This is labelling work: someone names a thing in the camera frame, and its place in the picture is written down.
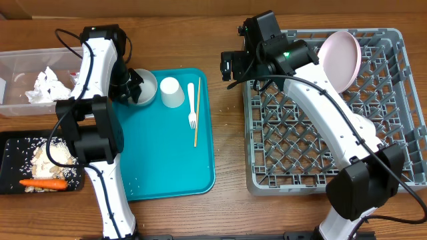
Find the grey bowl with rice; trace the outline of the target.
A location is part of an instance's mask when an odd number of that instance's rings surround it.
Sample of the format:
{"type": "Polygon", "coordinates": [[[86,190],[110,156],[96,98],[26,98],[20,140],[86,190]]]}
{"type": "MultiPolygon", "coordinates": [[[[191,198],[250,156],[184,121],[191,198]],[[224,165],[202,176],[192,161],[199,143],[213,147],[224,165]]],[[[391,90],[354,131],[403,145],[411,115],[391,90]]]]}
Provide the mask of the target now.
{"type": "Polygon", "coordinates": [[[135,102],[130,97],[128,102],[131,105],[149,105],[154,100],[157,93],[157,79],[155,75],[148,70],[136,69],[135,71],[144,80],[144,82],[139,84],[141,88],[141,94],[139,95],[138,100],[135,102]]]}

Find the aluminium foil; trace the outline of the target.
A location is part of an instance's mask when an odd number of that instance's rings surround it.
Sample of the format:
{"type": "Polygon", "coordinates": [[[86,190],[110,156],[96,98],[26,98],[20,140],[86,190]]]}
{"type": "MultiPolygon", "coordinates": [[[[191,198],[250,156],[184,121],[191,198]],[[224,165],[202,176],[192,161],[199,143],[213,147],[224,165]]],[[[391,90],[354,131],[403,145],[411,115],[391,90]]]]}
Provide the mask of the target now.
{"type": "Polygon", "coordinates": [[[71,77],[73,84],[76,85],[78,80],[79,80],[79,72],[70,73],[70,77],[71,77]]]}

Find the white round plate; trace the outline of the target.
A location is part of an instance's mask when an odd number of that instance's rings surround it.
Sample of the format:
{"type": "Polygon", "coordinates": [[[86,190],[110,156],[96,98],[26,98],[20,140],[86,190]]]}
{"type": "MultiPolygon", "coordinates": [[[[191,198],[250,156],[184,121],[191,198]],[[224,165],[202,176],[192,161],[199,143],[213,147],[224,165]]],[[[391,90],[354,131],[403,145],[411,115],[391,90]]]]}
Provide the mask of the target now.
{"type": "Polygon", "coordinates": [[[333,88],[342,93],[357,78],[362,53],[357,39],[345,31],[331,34],[318,51],[320,63],[333,88]]]}

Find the white napkin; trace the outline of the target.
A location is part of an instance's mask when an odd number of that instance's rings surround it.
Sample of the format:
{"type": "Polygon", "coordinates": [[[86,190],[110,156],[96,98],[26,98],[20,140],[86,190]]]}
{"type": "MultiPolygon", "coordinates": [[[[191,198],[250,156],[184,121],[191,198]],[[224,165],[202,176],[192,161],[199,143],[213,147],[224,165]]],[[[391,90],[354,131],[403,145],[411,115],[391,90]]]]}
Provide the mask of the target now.
{"type": "Polygon", "coordinates": [[[60,82],[56,74],[49,68],[40,72],[34,83],[34,90],[26,91],[30,104],[52,103],[58,100],[67,100],[71,90],[60,82]]]}

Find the orange carrot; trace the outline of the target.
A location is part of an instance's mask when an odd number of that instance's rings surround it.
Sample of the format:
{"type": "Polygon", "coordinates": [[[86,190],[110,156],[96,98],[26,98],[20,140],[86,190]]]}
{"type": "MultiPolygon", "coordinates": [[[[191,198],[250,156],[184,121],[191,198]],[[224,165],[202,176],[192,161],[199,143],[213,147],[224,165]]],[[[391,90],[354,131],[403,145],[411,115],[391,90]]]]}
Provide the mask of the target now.
{"type": "Polygon", "coordinates": [[[63,179],[22,179],[20,184],[27,187],[38,187],[42,189],[66,190],[67,182],[63,179]]]}

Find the white bowl with peanuts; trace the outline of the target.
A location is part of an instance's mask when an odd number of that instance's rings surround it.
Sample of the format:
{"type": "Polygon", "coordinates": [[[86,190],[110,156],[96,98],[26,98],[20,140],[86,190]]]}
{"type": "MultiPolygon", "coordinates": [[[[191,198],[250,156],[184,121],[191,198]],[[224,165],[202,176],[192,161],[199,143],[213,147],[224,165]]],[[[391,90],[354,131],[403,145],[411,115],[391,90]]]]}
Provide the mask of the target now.
{"type": "Polygon", "coordinates": [[[354,114],[354,119],[356,121],[355,128],[358,134],[363,138],[363,140],[365,140],[365,144],[367,144],[371,150],[376,152],[378,150],[378,146],[381,145],[382,142],[376,136],[376,128],[373,122],[356,113],[354,114]]]}

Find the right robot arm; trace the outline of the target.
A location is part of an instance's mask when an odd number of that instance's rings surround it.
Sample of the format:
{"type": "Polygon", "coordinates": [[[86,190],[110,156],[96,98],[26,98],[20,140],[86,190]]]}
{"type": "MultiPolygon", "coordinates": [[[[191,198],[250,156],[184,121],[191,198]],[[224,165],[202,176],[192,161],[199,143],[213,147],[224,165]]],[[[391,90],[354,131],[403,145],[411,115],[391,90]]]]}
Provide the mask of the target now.
{"type": "Polygon", "coordinates": [[[356,239],[361,224],[397,194],[404,166],[404,151],[383,145],[373,122],[341,97],[360,68],[356,38],[338,31],[315,51],[304,40],[289,41],[272,11],[246,19],[238,33],[244,49],[221,54],[223,79],[231,87],[251,80],[275,84],[306,114],[338,168],[326,185],[332,207],[313,238],[356,239]]]}

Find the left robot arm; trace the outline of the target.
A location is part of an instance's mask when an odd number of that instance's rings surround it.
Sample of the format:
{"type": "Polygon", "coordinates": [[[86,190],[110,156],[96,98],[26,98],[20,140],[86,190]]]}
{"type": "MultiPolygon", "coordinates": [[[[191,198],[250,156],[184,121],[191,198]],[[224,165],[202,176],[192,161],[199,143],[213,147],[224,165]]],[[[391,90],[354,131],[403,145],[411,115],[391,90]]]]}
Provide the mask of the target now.
{"type": "Polygon", "coordinates": [[[126,65],[130,38],[119,25],[85,27],[79,78],[67,100],[55,105],[60,130],[76,169],[92,182],[103,221],[102,239],[141,239],[120,170],[124,135],[113,103],[136,104],[143,78],[126,65]]]}

